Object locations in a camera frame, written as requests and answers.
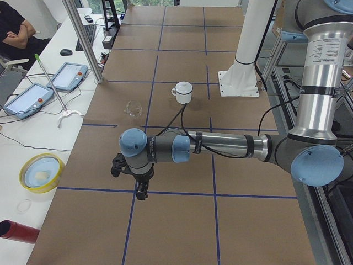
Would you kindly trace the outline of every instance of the white desk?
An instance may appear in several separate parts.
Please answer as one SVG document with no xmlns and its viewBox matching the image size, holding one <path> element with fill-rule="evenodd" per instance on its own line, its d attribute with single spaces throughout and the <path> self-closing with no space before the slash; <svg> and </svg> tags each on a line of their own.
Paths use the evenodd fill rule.
<svg viewBox="0 0 353 265">
<path fill-rule="evenodd" d="M 101 17 L 101 15 L 92 15 L 95 22 Z M 82 21 L 84 24 L 88 24 L 84 19 L 82 19 Z M 103 22 L 103 20 L 99 20 L 97 21 L 97 24 Z M 96 36 L 93 44 L 93 51 L 98 60 L 102 51 L 106 53 L 109 51 L 104 50 L 101 43 L 104 38 L 102 26 L 97 26 Z M 71 21 L 67 19 L 40 55 L 42 63 L 48 73 L 56 73 L 64 62 L 81 63 L 87 65 L 90 69 L 84 52 L 75 51 L 76 42 L 77 36 Z M 64 48 L 71 49 L 73 55 L 61 56 L 60 51 Z M 28 75 L 36 73 L 42 73 L 42 69 L 37 62 L 35 62 L 30 69 Z M 47 79 L 44 76 L 33 77 L 31 80 L 32 82 L 37 82 L 43 85 L 47 84 Z M 85 114 L 90 101 L 92 100 L 96 85 L 94 75 L 90 71 L 90 74 L 85 81 L 79 86 L 82 94 L 69 103 L 67 106 L 68 109 L 79 110 L 82 114 Z M 20 93 L 29 86 L 30 81 L 25 79 L 19 84 L 15 93 Z M 79 95 L 79 93 L 79 90 L 76 89 L 62 99 L 64 103 L 67 103 L 70 99 Z M 61 109 L 62 107 L 57 100 L 42 108 L 43 111 L 49 113 L 58 113 Z M 6 114 L 2 110 L 0 116 L 5 115 Z M 60 115 L 61 113 L 50 115 L 39 112 L 26 120 L 3 124 L 1 133 L 16 139 L 25 145 L 71 150 L 81 128 L 83 118 L 76 114 L 69 118 L 65 118 L 62 121 L 62 128 L 58 129 L 57 121 Z M 0 123 L 14 120 L 15 118 L 11 117 L 0 118 Z M 70 156 L 70 152 L 35 150 L 22 147 L 18 143 L 8 140 L 0 135 L 0 221 L 12 220 L 35 228 L 41 228 L 56 189 L 44 194 L 32 193 L 20 185 L 18 176 L 20 169 L 27 160 L 44 152 L 56 154 L 64 163 L 68 161 Z M 17 211 L 17 206 L 25 199 L 31 201 L 31 207 L 24 214 L 21 214 Z M 34 245 L 27 243 L 0 238 L 0 263 L 12 265 L 26 264 L 33 246 Z"/>
</svg>

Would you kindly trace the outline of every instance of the white mug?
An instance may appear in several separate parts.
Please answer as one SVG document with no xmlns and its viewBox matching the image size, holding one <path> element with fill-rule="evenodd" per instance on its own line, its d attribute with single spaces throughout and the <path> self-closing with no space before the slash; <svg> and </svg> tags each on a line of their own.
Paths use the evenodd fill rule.
<svg viewBox="0 0 353 265">
<path fill-rule="evenodd" d="M 192 94 L 192 84 L 189 82 L 179 82 L 171 91 L 176 96 L 176 101 L 180 104 L 190 103 Z"/>
</svg>

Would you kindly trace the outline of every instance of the cable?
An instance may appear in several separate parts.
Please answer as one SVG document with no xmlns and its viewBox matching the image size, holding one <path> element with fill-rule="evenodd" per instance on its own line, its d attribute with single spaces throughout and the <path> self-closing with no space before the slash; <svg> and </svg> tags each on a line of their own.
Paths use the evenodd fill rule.
<svg viewBox="0 0 353 265">
<path fill-rule="evenodd" d="M 264 120 L 264 118 L 265 118 L 265 115 L 266 115 L 268 112 L 270 112 L 271 110 L 273 110 L 273 109 L 275 109 L 275 108 L 277 108 L 277 107 L 283 106 L 283 105 L 285 105 L 285 104 L 287 104 L 287 103 L 289 103 L 289 102 L 292 102 L 292 101 L 294 101 L 294 100 L 297 100 L 298 98 L 299 98 L 299 96 L 298 96 L 298 97 L 295 97 L 295 98 L 293 98 L 293 99 L 290 99 L 290 100 L 288 100 L 288 101 L 285 101 L 285 102 L 283 102 L 283 103 L 281 103 L 281 104 L 275 105 L 275 106 L 273 106 L 272 108 L 269 108 L 269 109 L 264 113 L 264 115 L 261 117 L 261 120 L 260 120 L 260 123 L 259 123 L 259 128 L 258 128 L 258 136 L 260 136 L 261 124 L 263 123 L 263 120 Z"/>
<path fill-rule="evenodd" d="M 288 79 L 288 80 L 283 80 L 283 85 L 285 86 L 286 93 L 287 93 L 287 96 L 288 96 L 288 99 L 289 99 L 289 98 L 291 98 L 291 95 L 289 94 L 289 89 L 288 89 L 286 83 L 291 83 L 291 84 L 293 84 L 293 85 L 296 86 L 299 90 L 300 90 L 301 88 L 300 88 L 300 86 L 297 85 L 296 82 L 294 82 L 294 81 L 292 81 L 292 80 L 289 80 L 289 79 Z M 291 106 L 292 106 L 292 109 L 293 109 L 293 112 L 294 112 L 295 116 L 297 116 L 297 109 L 296 109 L 296 107 L 294 107 L 293 102 L 290 102 L 290 103 L 291 103 Z"/>
<path fill-rule="evenodd" d="M 274 16 L 274 13 L 275 13 L 275 10 L 276 10 L 277 2 L 278 2 L 278 0 L 275 0 L 275 3 L 273 5 L 273 7 L 272 7 L 271 14 L 270 14 L 269 20 L 267 22 L 267 25 L 266 25 L 266 28 L 265 28 L 265 32 L 264 32 L 263 38 L 261 40 L 261 43 L 260 43 L 260 46 L 259 46 L 259 50 L 258 50 L 258 53 L 257 53 L 256 58 L 255 58 L 255 64 L 254 64 L 256 73 L 258 73 L 258 75 L 260 76 L 261 82 L 263 83 L 266 91 L 267 91 L 267 85 L 266 85 L 266 82 L 265 82 L 265 80 L 263 78 L 263 73 L 261 73 L 260 69 L 257 66 L 257 63 L 258 63 L 258 58 L 260 56 L 261 49 L 263 48 L 263 45 L 264 45 L 264 41 L 265 41 L 265 38 L 266 38 L 267 31 L 268 31 L 268 29 L 270 27 L 270 24 L 272 22 L 272 17 Z"/>
<path fill-rule="evenodd" d="M 326 194 L 326 195 L 329 195 L 330 192 L 332 192 L 332 190 L 334 190 L 338 185 L 340 185 L 340 184 L 342 184 L 342 183 L 344 183 L 344 182 L 346 182 L 346 181 L 349 181 L 349 180 L 352 179 L 352 178 L 353 178 L 353 175 L 350 176 L 349 178 L 343 180 L 343 181 L 338 181 L 338 182 L 337 182 L 336 184 L 334 184 L 333 187 L 330 188 L 330 189 L 328 189 L 328 187 L 327 187 L 327 194 Z"/>
<path fill-rule="evenodd" d="M 22 80 L 26 78 L 26 79 L 28 79 L 29 82 L 31 82 L 31 84 L 33 84 L 33 82 L 32 82 L 28 77 L 30 77 L 30 76 L 42 77 L 43 75 L 45 75 L 45 74 L 44 74 L 44 73 L 34 73 L 34 74 L 32 74 L 32 75 L 27 75 L 27 76 L 22 77 L 21 80 L 20 80 L 20 82 L 22 82 Z"/>
<path fill-rule="evenodd" d="M 10 140 L 12 140 L 12 141 L 15 141 L 16 143 L 22 145 L 23 147 L 32 148 L 32 149 L 36 149 L 36 150 L 38 150 L 38 149 L 46 149 L 46 150 L 50 150 L 50 151 L 71 152 L 71 150 L 66 150 L 66 149 L 52 149 L 52 148 L 47 148 L 47 147 L 34 147 L 34 146 L 30 146 L 30 145 L 24 145 L 24 144 L 22 144 L 21 142 L 15 140 L 15 139 L 13 139 L 13 138 L 10 138 L 10 137 L 6 136 L 5 134 L 3 134 L 3 133 L 1 133 L 1 132 L 0 132 L 0 134 L 1 134 L 2 136 L 4 136 L 5 138 L 7 138 L 7 139 L 10 139 Z"/>
<path fill-rule="evenodd" d="M 18 96 L 18 94 L 10 94 L 10 95 L 8 95 L 7 98 L 6 98 L 6 101 L 9 101 L 9 99 L 10 99 L 11 96 Z"/>
<path fill-rule="evenodd" d="M 185 104 L 183 106 L 183 108 L 181 109 L 181 116 L 180 116 L 180 123 L 181 123 L 181 128 L 183 129 L 184 133 L 190 138 L 192 139 L 194 142 L 197 142 L 196 139 L 194 139 L 184 128 L 184 124 L 183 124 L 183 115 L 184 115 L 184 110 L 186 108 L 188 104 Z M 220 156 L 224 156 L 224 157 L 228 157 L 228 158 L 234 158 L 234 159 L 239 159 L 239 158 L 246 158 L 245 156 L 232 156 L 232 155 L 225 155 L 223 153 L 220 153 L 218 151 L 216 151 L 215 149 L 212 149 L 208 146 L 205 146 L 204 144 L 201 144 L 201 146 L 209 151 L 211 151 L 212 153 L 215 153 L 217 155 L 220 155 Z"/>
<path fill-rule="evenodd" d="M 272 58 L 272 57 L 273 57 L 273 55 L 268 56 L 268 57 L 259 56 L 259 58 L 261 58 L 261 59 L 269 59 L 269 58 Z"/>
<path fill-rule="evenodd" d="M 342 147 L 340 147 L 340 146 L 336 146 L 338 149 L 341 149 L 341 150 L 343 150 L 343 148 Z M 353 156 L 350 154 L 350 152 L 348 152 L 348 153 L 346 153 L 347 155 L 349 155 L 349 157 L 352 159 L 352 161 L 353 161 Z M 332 190 L 334 190 L 338 185 L 340 185 L 340 184 L 342 184 L 342 183 L 344 183 L 344 182 L 346 182 L 346 181 L 349 181 L 350 179 L 352 179 L 353 178 L 353 175 L 352 176 L 350 176 L 350 177 L 348 177 L 348 178 L 346 178 L 345 180 L 343 180 L 343 181 L 338 181 L 336 184 L 334 184 L 333 186 L 332 186 L 332 188 L 328 188 L 328 185 L 326 185 L 327 187 L 326 187 L 326 189 L 327 189 L 327 192 L 326 192 L 326 196 L 328 197 L 328 195 L 330 194 L 330 192 L 332 192 Z"/>
<path fill-rule="evenodd" d="M 176 118 L 179 116 L 179 114 L 183 111 L 183 109 L 185 108 L 185 106 L 183 106 L 178 113 L 174 116 L 174 118 L 168 123 L 168 125 L 166 125 L 158 134 L 157 136 L 161 135 L 162 133 L 164 133 L 165 130 L 167 130 L 171 124 L 176 120 Z"/>
<path fill-rule="evenodd" d="M 81 96 L 82 91 L 81 91 L 81 89 L 80 89 L 79 86 L 77 86 L 77 88 L 78 88 L 78 90 L 79 90 L 79 94 L 78 94 L 77 96 L 74 96 L 72 99 L 70 99 L 70 100 L 65 104 L 65 107 L 66 107 L 71 101 L 73 101 L 75 98 Z M 62 112 L 62 109 L 61 109 L 58 113 L 50 113 L 50 112 L 45 112 L 45 111 L 43 111 L 43 110 L 40 110 L 40 111 L 38 111 L 38 112 L 43 112 L 43 113 L 50 114 L 50 115 L 58 115 L 58 114 L 60 114 L 60 113 Z"/>
</svg>

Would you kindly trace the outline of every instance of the sticker label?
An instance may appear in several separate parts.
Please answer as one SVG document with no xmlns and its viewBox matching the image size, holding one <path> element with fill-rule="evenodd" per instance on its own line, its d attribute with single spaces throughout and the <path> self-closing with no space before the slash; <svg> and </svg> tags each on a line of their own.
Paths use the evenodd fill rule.
<svg viewBox="0 0 353 265">
<path fill-rule="evenodd" d="M 305 66 L 338 65 L 343 62 L 347 39 L 330 38 L 308 43 Z"/>
</svg>

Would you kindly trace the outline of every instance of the black cable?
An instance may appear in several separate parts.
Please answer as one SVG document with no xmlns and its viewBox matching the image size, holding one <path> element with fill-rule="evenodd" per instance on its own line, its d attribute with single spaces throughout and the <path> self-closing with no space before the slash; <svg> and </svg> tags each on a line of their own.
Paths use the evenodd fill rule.
<svg viewBox="0 0 353 265">
<path fill-rule="evenodd" d="M 34 146 L 30 146 L 30 145 L 24 145 L 24 144 L 22 144 L 21 142 L 15 140 L 15 139 L 13 139 L 13 138 L 10 138 L 10 137 L 6 136 L 5 134 L 3 134 L 3 133 L 1 133 L 1 132 L 0 132 L 0 134 L 1 134 L 2 136 L 4 136 L 5 138 L 7 138 L 7 139 L 10 139 L 10 140 L 12 140 L 12 141 L 15 141 L 16 143 L 22 145 L 23 147 L 32 148 L 32 149 L 36 149 L 36 150 L 38 150 L 38 149 L 46 149 L 46 150 L 50 150 L 50 151 L 71 152 L 71 150 L 65 150 L 65 149 L 52 149 L 52 148 L 46 148 L 46 147 L 34 147 Z"/>
<path fill-rule="evenodd" d="M 168 125 L 166 125 L 158 134 L 156 134 L 157 136 L 161 135 L 162 133 L 164 133 L 165 130 L 167 130 L 171 124 L 176 120 L 176 118 L 179 116 L 179 114 L 183 111 L 183 109 L 185 108 L 185 106 L 183 106 L 178 113 L 174 116 L 174 118 L 168 123 Z"/>
<path fill-rule="evenodd" d="M 24 77 L 21 78 L 20 82 L 22 82 L 22 80 L 26 78 L 26 79 L 28 79 L 29 82 L 32 83 L 32 81 L 31 81 L 28 77 L 30 77 L 30 76 L 38 76 L 38 77 L 41 77 L 41 76 L 43 76 L 43 75 L 45 75 L 45 74 L 44 74 L 44 73 L 34 73 L 34 74 L 32 74 L 32 75 L 26 75 L 26 76 L 24 76 Z"/>
<path fill-rule="evenodd" d="M 272 108 L 269 108 L 269 109 L 264 113 L 264 115 L 261 117 L 261 120 L 260 120 L 260 123 L 259 123 L 259 128 L 258 128 L 258 136 L 260 136 L 261 125 L 262 125 L 262 123 L 263 123 L 263 120 L 264 120 L 264 118 L 265 118 L 265 115 L 266 115 L 268 112 L 270 112 L 271 110 L 273 110 L 273 109 L 275 109 L 275 108 L 278 108 L 278 107 L 280 107 L 280 106 L 283 106 L 283 105 L 285 105 L 285 104 L 287 104 L 287 103 L 289 103 L 289 102 L 292 102 L 292 101 L 294 101 L 294 100 L 297 100 L 298 98 L 299 98 L 299 96 L 298 96 L 298 97 L 295 97 L 295 98 L 293 98 L 293 99 L 290 99 L 290 100 L 288 100 L 288 101 L 285 101 L 285 102 L 283 102 L 283 103 L 281 103 L 281 104 L 275 105 L 275 106 L 273 106 Z"/>
<path fill-rule="evenodd" d="M 295 85 L 299 90 L 300 90 L 300 87 L 296 84 L 296 82 L 294 82 L 294 81 L 292 81 L 292 80 L 283 80 L 283 85 L 284 85 L 284 87 L 285 87 L 285 90 L 286 90 L 288 99 L 290 99 L 290 98 L 291 98 L 291 95 L 290 95 L 289 89 L 288 89 L 288 87 L 287 87 L 287 85 L 286 85 L 287 83 L 291 83 L 291 84 Z M 297 109 L 296 109 L 296 107 L 294 107 L 293 102 L 290 102 L 290 103 L 291 103 L 292 110 L 293 110 L 295 116 L 297 116 Z"/>
<path fill-rule="evenodd" d="M 272 57 L 273 57 L 273 55 L 268 56 L 268 57 L 259 56 L 259 58 L 261 58 L 261 59 L 269 59 L 269 58 L 272 58 Z"/>
<path fill-rule="evenodd" d="M 329 195 L 329 194 L 332 192 L 332 190 L 334 190 L 338 185 L 340 185 L 340 184 L 342 184 L 342 183 L 344 183 L 344 182 L 346 182 L 346 181 L 349 181 L 349 180 L 352 179 L 352 178 L 353 178 L 353 175 L 350 176 L 349 178 L 343 180 L 343 181 L 338 181 L 336 184 L 333 185 L 332 188 L 330 188 L 330 189 L 327 190 L 327 194 L 326 194 L 326 195 Z"/>
<path fill-rule="evenodd" d="M 190 139 L 192 139 L 192 141 L 194 141 L 195 143 L 197 142 L 196 139 L 194 139 L 184 128 L 184 124 L 183 124 L 183 116 L 184 116 L 184 110 L 186 108 L 188 104 L 184 104 L 183 108 L 181 109 L 181 116 L 180 116 L 180 123 L 181 123 L 181 128 L 183 129 L 184 133 L 186 136 L 188 136 Z M 208 146 L 205 146 L 204 144 L 201 144 L 201 146 L 209 151 L 211 151 L 212 153 L 215 153 L 217 155 L 220 156 L 224 156 L 224 157 L 228 157 L 228 158 L 234 158 L 234 159 L 239 159 L 239 158 L 246 158 L 246 156 L 232 156 L 232 155 L 225 155 L 223 153 L 218 152 L 215 149 L 212 149 Z"/>
<path fill-rule="evenodd" d="M 340 147 L 340 146 L 336 146 L 338 149 L 341 149 L 341 150 L 343 150 L 343 148 L 342 147 Z M 350 152 L 348 152 L 348 153 L 346 153 L 347 155 L 349 155 L 349 157 L 352 159 L 352 161 L 353 161 L 353 156 L 350 154 Z M 348 177 L 348 178 L 346 178 L 345 180 L 343 180 L 343 181 L 338 181 L 335 185 L 333 185 L 332 186 L 332 188 L 328 188 L 328 185 L 327 185 L 327 192 L 326 192 L 326 196 L 328 196 L 329 194 L 330 194 L 330 192 L 332 192 L 332 190 L 334 190 L 338 185 L 340 185 L 340 184 L 342 184 L 342 183 L 344 183 L 344 182 L 346 182 L 346 181 L 349 181 L 350 179 L 352 179 L 353 178 L 353 175 L 352 176 L 350 176 L 350 177 Z"/>
<path fill-rule="evenodd" d="M 6 101 L 9 101 L 9 99 L 10 99 L 11 96 L 18 96 L 18 94 L 10 94 L 10 95 L 8 95 L 7 98 L 6 98 Z"/>
<path fill-rule="evenodd" d="M 79 89 L 79 95 L 77 95 L 77 96 L 75 96 L 74 98 L 70 99 L 70 100 L 65 104 L 65 106 L 66 106 L 69 102 L 73 101 L 75 98 L 79 97 L 79 96 L 82 94 L 82 91 L 81 91 L 81 89 L 79 88 L 79 85 L 81 85 L 82 82 L 83 82 L 83 81 L 88 77 L 88 75 L 92 72 L 92 71 L 89 72 L 89 70 L 90 70 L 90 69 L 87 70 L 86 74 L 84 75 L 84 77 L 82 78 L 82 80 L 81 80 L 81 81 L 79 82 L 79 84 L 77 85 L 77 88 Z M 33 74 L 33 75 L 29 75 L 29 76 L 37 76 L 37 75 L 44 75 L 44 73 L 36 73 L 36 74 Z M 65 93 L 63 96 L 60 96 L 60 97 L 63 98 L 63 97 L 65 97 L 65 96 L 71 94 L 74 90 L 75 90 L 75 89 L 71 90 L 69 93 Z M 35 114 L 37 109 L 41 109 L 41 108 L 43 108 L 43 107 L 46 107 L 46 106 L 50 105 L 51 103 L 54 103 L 54 102 L 57 101 L 57 100 L 58 100 L 58 99 L 56 98 L 56 99 L 54 99 L 53 101 L 51 101 L 51 102 L 49 102 L 49 103 L 47 103 L 47 104 L 44 104 L 43 106 L 40 106 L 40 107 L 38 107 L 38 108 L 36 108 L 36 109 L 32 109 L 32 110 L 29 110 L 29 111 L 23 110 L 23 111 L 20 111 L 20 112 L 16 112 L 16 113 L 14 113 L 14 114 L 8 114 L 8 113 L 4 110 L 4 108 L 0 105 L 0 108 L 3 109 L 4 112 L 6 113 L 6 116 L 0 116 L 0 118 L 6 118 L 6 117 L 9 117 L 9 116 L 14 116 L 14 115 L 17 115 L 17 114 L 22 114 L 22 113 L 33 113 L 33 112 L 34 112 L 33 114 Z M 45 112 L 45 111 L 42 111 L 42 110 L 40 110 L 40 111 L 38 111 L 38 112 L 43 112 L 43 113 L 47 113 L 47 114 L 51 114 L 51 115 L 57 115 L 57 114 L 59 114 L 60 112 L 62 112 L 62 110 L 60 110 L 60 112 L 58 112 L 58 113 L 50 113 L 50 112 Z M 25 119 L 27 119 L 27 118 L 29 118 L 29 117 L 31 117 L 31 115 L 30 115 L 30 116 L 27 116 L 26 118 L 22 118 L 22 119 L 19 119 L 19 120 L 13 120 L 13 121 L 7 121 L 7 122 L 0 123 L 0 124 L 16 123 L 16 122 L 18 122 L 18 121 L 25 120 Z"/>
<path fill-rule="evenodd" d="M 271 14 L 270 14 L 269 20 L 268 20 L 268 22 L 267 22 L 267 25 L 266 25 L 266 28 L 265 28 L 265 32 L 264 32 L 263 38 L 262 38 L 262 40 L 261 40 L 258 53 L 256 54 L 255 64 L 254 64 L 254 65 L 255 65 L 256 73 L 258 73 L 258 75 L 260 76 L 261 82 L 263 83 L 263 85 L 264 85 L 266 91 L 267 91 L 267 85 L 266 85 L 266 82 L 265 82 L 265 80 L 264 80 L 264 78 L 263 78 L 263 74 L 261 73 L 261 71 L 260 71 L 260 69 L 258 68 L 257 64 L 258 64 L 258 58 L 259 58 L 260 53 L 261 53 L 261 49 L 263 48 L 263 45 L 264 45 L 264 41 L 265 41 L 265 38 L 266 38 L 267 31 L 269 30 L 270 24 L 271 24 L 271 22 L 272 22 L 272 17 L 274 16 L 274 13 L 275 13 L 275 10 L 276 10 L 277 2 L 278 2 L 278 0 L 275 0 L 275 3 L 274 3 L 274 5 L 273 5 L 273 7 L 272 7 Z"/>
</svg>

